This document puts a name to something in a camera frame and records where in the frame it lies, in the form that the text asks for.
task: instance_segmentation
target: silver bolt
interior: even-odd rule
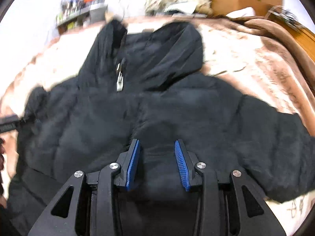
[[[204,169],[206,167],[206,164],[203,163],[203,162],[198,162],[197,163],[197,167],[200,168],[200,169]]]
[[[113,162],[109,165],[109,167],[114,170],[119,167],[119,164],[117,162]]]
[[[242,173],[241,173],[239,170],[234,170],[234,171],[233,171],[233,175],[236,176],[236,177],[240,177],[241,174],[242,174]]]
[[[81,170],[78,170],[74,173],[75,177],[81,177],[83,175],[83,172]]]

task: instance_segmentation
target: brown blanket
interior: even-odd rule
[[[127,19],[126,24],[132,33],[151,31],[172,20],[171,17],[138,17]],[[219,77],[280,112],[298,113],[309,133],[315,136],[315,98],[311,92],[315,86],[315,63],[284,28],[255,18],[235,19],[242,24],[226,18],[177,20],[190,20],[201,33],[205,75]],[[75,29],[53,40],[8,87],[0,101],[0,116],[12,113],[22,116],[35,86],[49,90],[76,75],[102,26],[103,23],[97,23],[88,29]],[[18,158],[17,133],[9,132],[1,137],[6,141],[6,171],[2,174],[8,184],[15,174]],[[301,212],[302,221],[305,215]],[[296,229],[291,226],[286,229],[287,234]]]

